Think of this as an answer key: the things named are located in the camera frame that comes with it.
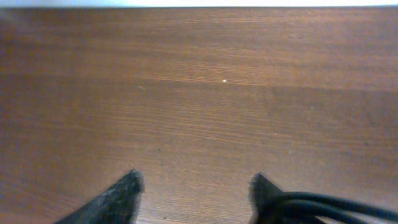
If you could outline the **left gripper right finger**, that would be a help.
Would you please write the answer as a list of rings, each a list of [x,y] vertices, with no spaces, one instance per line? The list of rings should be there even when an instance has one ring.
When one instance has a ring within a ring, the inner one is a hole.
[[[259,217],[261,210],[265,207],[266,203],[273,197],[280,195],[283,191],[268,180],[261,173],[257,173],[251,179],[249,187],[249,198],[253,214],[250,223],[270,223]],[[319,218],[314,216],[298,216],[298,217],[282,217],[276,223],[280,224],[325,224]]]

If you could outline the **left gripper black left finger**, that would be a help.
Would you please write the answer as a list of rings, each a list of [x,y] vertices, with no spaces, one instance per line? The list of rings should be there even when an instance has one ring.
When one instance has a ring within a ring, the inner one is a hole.
[[[113,185],[56,224],[132,224],[144,192],[143,174],[130,170]]]

